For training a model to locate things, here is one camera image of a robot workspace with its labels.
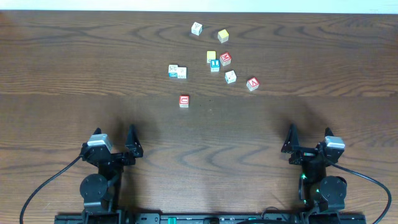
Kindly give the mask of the red letter U block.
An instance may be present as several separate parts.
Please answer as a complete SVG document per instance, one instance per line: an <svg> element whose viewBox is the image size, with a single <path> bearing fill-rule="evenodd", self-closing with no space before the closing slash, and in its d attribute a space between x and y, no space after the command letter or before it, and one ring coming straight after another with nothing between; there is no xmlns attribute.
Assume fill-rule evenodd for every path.
<svg viewBox="0 0 398 224"><path fill-rule="evenodd" d="M189 103L190 103L190 96L189 95L180 95L178 103L179 103L179 107L188 108Z"/></svg>

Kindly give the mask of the red letter A block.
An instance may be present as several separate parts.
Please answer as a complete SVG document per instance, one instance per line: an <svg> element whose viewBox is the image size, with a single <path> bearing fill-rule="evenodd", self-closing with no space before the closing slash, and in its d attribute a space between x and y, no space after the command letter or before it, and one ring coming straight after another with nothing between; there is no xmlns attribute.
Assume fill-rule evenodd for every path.
<svg viewBox="0 0 398 224"><path fill-rule="evenodd" d="M256 77L252 77L246 82L246 86L250 91L257 89L259 85L259 80Z"/></svg>

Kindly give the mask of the white airplane block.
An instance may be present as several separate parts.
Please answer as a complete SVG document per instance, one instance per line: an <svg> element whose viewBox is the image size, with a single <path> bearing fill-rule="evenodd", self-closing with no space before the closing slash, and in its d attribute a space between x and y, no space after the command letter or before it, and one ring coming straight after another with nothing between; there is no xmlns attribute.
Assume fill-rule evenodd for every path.
<svg viewBox="0 0 398 224"><path fill-rule="evenodd" d="M227 84L234 83L237 79L237 76L236 76L234 70L226 72L224 77L225 77Z"/></svg>

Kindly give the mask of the blue letter block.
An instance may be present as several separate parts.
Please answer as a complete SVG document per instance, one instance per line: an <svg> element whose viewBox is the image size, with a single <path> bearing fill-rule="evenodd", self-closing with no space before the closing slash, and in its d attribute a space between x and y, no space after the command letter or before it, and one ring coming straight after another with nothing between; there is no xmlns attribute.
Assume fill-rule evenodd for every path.
<svg viewBox="0 0 398 224"><path fill-rule="evenodd" d="M210 60L210 69L211 69L211 72L219 72L220 61L219 60Z"/></svg>

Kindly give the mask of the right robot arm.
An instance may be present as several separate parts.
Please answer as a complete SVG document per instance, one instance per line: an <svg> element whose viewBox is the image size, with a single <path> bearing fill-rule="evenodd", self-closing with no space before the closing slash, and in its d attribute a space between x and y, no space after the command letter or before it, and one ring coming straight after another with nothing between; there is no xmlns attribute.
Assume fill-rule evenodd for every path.
<svg viewBox="0 0 398 224"><path fill-rule="evenodd" d="M299 143L297 127L290 125L281 152L290 154L289 164L302 168L298 196L307 207L299 213L302 223L315 223L336 215L345 207L347 183L344 178L326 174L326 168L336 162L345 151L345 143L325 129L324 140L315 147Z"/></svg>

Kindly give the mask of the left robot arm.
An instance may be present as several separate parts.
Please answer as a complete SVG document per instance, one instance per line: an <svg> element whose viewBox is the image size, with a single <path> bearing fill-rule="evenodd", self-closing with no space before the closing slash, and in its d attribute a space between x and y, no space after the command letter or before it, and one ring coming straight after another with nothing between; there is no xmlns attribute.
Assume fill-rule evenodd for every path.
<svg viewBox="0 0 398 224"><path fill-rule="evenodd" d="M143 156L134 125L129 127L125 147L126 152L112 153L109 137L100 128L82 144L81 159L98 168L96 174L88 175L80 184L83 223L135 222L134 215L118 205L124 167L134 165Z"/></svg>

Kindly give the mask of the blue X side block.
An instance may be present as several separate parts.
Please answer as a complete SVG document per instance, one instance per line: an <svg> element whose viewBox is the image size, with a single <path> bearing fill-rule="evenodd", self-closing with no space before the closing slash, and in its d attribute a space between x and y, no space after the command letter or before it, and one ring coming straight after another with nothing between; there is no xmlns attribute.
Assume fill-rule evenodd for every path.
<svg viewBox="0 0 398 224"><path fill-rule="evenodd" d="M177 77L178 76L178 65L170 64L168 69L169 77Z"/></svg>

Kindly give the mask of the plain hand sign block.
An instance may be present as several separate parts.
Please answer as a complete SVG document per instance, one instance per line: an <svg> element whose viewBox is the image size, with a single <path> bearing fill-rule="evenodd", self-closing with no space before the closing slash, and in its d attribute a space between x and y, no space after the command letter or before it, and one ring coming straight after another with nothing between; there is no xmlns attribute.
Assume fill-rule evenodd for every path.
<svg viewBox="0 0 398 224"><path fill-rule="evenodd" d="M186 67L178 67L177 68L177 78L179 78L179 79L187 78L187 68Z"/></svg>

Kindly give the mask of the red letter M block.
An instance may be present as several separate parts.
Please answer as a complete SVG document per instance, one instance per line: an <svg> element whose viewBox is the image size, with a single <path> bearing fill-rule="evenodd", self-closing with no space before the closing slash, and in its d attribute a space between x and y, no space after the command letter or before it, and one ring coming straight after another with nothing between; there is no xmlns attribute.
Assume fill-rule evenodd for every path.
<svg viewBox="0 0 398 224"><path fill-rule="evenodd" d="M222 64L222 66L227 66L231 63L231 55L229 54L229 52L225 52L223 54L220 55L220 63Z"/></svg>

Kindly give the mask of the yellow block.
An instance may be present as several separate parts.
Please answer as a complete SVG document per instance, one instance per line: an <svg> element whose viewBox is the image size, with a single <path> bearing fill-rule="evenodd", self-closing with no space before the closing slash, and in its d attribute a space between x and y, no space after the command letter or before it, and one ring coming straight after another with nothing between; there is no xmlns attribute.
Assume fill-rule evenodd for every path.
<svg viewBox="0 0 398 224"><path fill-rule="evenodd" d="M216 59L216 51L207 51L206 52L206 62L210 63L212 60Z"/></svg>
<svg viewBox="0 0 398 224"><path fill-rule="evenodd" d="M221 43L225 43L229 40L229 33L226 29L223 29L221 31L218 32L218 40Z"/></svg>

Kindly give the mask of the yellow top block far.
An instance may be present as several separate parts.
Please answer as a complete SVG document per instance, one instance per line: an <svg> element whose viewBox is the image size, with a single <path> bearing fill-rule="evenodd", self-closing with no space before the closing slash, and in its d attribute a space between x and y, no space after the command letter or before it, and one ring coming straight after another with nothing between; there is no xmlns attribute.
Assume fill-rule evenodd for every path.
<svg viewBox="0 0 398 224"><path fill-rule="evenodd" d="M218 32L218 40L221 43L225 43L229 40L229 33L226 29L223 29L221 31Z"/></svg>

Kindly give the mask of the white block top far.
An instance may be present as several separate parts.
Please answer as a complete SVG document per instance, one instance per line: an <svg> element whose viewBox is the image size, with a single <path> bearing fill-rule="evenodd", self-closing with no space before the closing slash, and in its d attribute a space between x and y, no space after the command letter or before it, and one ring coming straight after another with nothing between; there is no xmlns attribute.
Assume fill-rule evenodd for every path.
<svg viewBox="0 0 398 224"><path fill-rule="evenodd" d="M198 23L198 22L194 22L192 27L191 27L191 33L194 35L200 35L201 32L203 30L203 25Z"/></svg>

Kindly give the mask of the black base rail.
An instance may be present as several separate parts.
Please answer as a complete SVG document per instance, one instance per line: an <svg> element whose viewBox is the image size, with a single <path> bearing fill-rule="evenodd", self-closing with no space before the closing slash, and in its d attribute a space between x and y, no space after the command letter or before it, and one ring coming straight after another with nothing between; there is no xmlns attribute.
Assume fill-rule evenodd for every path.
<svg viewBox="0 0 398 224"><path fill-rule="evenodd" d="M246 221L253 223L268 223L275 221L279 223L305 223L298 215L287 213L266 213L264 215L232 215L232 214L211 214L211 215L178 215L158 213L138 213L132 215L126 212L124 215L57 215L54 224L71 224L71 223L128 223L128 224L234 224Z"/></svg>

